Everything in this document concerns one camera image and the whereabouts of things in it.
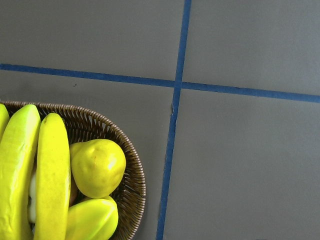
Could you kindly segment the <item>pale white apple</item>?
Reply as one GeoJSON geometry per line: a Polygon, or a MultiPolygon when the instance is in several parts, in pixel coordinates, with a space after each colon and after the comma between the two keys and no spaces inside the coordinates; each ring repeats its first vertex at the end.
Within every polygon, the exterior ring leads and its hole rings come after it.
{"type": "Polygon", "coordinates": [[[32,224],[36,223],[36,172],[31,176],[29,185],[28,219],[32,224]]]}

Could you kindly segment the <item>smooth yellow banana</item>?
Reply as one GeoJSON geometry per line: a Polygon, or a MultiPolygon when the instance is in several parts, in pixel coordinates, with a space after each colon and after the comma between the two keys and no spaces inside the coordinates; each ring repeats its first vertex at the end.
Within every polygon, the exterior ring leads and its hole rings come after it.
{"type": "Polygon", "coordinates": [[[41,122],[36,159],[35,240],[64,240],[71,194],[70,150],[62,117],[41,122]]]}

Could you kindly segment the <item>yellow mango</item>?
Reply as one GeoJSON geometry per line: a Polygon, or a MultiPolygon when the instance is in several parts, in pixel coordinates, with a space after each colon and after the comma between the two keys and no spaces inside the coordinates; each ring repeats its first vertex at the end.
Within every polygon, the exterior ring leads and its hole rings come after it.
{"type": "Polygon", "coordinates": [[[67,240],[108,240],[119,221],[118,206],[111,196],[87,199],[69,208],[67,240]]]}

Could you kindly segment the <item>yellow-green ridged banana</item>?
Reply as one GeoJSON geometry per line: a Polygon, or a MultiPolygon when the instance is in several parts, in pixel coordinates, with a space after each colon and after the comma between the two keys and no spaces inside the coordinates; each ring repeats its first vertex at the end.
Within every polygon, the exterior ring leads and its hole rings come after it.
{"type": "Polygon", "coordinates": [[[31,240],[29,184],[38,144],[40,115],[27,104],[10,118],[0,141],[0,238],[31,240]]]}

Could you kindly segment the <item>yellow pear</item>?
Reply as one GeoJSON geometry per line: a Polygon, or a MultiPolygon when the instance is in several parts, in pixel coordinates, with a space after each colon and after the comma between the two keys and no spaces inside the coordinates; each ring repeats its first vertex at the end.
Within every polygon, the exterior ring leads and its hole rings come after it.
{"type": "Polygon", "coordinates": [[[82,194],[92,199],[110,195],[126,169],[121,147],[109,139],[73,143],[69,147],[71,172],[82,194]]]}

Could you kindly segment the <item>brown wicker basket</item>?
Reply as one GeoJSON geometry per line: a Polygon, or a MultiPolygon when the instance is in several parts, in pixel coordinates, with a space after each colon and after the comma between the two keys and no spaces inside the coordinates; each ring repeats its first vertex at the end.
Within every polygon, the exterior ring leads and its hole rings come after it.
{"type": "MultiPolygon", "coordinates": [[[[146,203],[146,183],[145,173],[137,151],[123,131],[105,116],[83,107],[22,101],[4,101],[1,104],[6,106],[9,113],[9,119],[25,105],[34,105],[38,110],[40,125],[31,177],[33,172],[36,173],[37,170],[38,139],[41,123],[50,113],[56,113],[62,118],[67,132],[69,149],[71,144],[96,139],[111,140],[121,147],[125,155],[126,167],[120,184],[110,195],[108,195],[116,202],[118,209],[118,225],[109,240],[132,239],[140,226],[144,213],[146,203]]],[[[78,189],[72,174],[70,157],[70,198],[68,212],[70,207],[89,199],[97,198],[87,197],[78,189]]],[[[35,240],[36,223],[31,223],[29,217],[28,222],[32,231],[31,240],[35,240]]]]}

